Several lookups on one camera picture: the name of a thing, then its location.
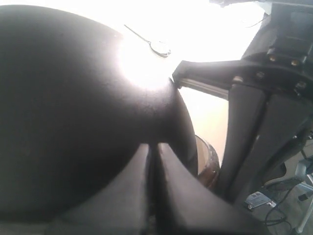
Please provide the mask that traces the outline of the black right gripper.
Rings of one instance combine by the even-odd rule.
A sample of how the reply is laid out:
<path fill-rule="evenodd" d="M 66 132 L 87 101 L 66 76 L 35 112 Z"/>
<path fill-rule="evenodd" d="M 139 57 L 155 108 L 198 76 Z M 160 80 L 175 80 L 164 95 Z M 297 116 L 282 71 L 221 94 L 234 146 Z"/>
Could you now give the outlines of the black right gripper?
<path fill-rule="evenodd" d="M 242 84 L 267 101 L 251 150 L 235 180 L 234 202 L 273 178 L 313 127 L 313 3 L 278 0 L 238 66 Z"/>

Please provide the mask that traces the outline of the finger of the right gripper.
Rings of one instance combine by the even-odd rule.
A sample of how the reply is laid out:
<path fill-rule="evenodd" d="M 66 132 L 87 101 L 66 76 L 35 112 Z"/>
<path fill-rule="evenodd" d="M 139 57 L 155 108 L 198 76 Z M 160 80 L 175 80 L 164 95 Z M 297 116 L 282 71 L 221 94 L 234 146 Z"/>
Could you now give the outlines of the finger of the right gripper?
<path fill-rule="evenodd" d="M 172 74 L 178 88 L 187 87 L 219 98 L 227 98 L 235 84 L 242 84 L 238 74 L 239 61 L 181 61 Z"/>
<path fill-rule="evenodd" d="M 228 202 L 236 199 L 232 188 L 254 143 L 266 101 L 266 93 L 254 87 L 237 84 L 229 90 L 226 144 L 219 173 L 219 196 Z"/>

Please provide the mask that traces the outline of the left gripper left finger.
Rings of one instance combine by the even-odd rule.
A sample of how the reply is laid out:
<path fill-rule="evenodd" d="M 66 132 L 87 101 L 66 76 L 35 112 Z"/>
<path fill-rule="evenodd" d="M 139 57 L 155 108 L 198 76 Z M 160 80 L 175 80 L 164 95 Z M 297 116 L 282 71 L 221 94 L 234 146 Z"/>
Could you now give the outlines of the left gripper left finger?
<path fill-rule="evenodd" d="M 149 224 L 151 151 L 141 144 L 100 192 L 56 218 L 46 235 L 145 235 Z"/>

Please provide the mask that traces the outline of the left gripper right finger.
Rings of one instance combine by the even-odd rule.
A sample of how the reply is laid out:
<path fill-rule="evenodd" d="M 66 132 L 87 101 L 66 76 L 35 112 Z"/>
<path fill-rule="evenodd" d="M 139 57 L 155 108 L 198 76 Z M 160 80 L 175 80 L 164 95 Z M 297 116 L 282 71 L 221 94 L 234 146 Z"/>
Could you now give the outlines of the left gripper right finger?
<path fill-rule="evenodd" d="M 267 235 L 263 223 L 206 189 L 166 143 L 155 159 L 156 228 L 160 235 Z"/>

